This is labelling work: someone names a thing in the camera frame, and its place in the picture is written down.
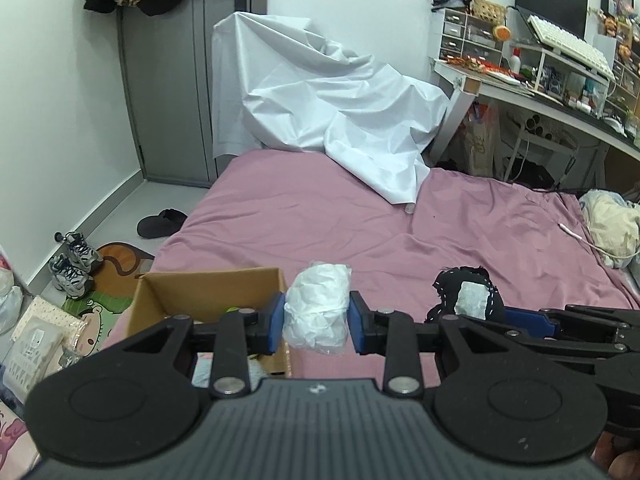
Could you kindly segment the person's right hand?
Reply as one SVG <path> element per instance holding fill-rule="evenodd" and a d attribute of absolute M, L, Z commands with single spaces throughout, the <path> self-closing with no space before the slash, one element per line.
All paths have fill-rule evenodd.
<path fill-rule="evenodd" d="M 591 458 L 612 479 L 640 479 L 638 439 L 620 437 L 610 432 L 604 432 L 601 434 Z"/>

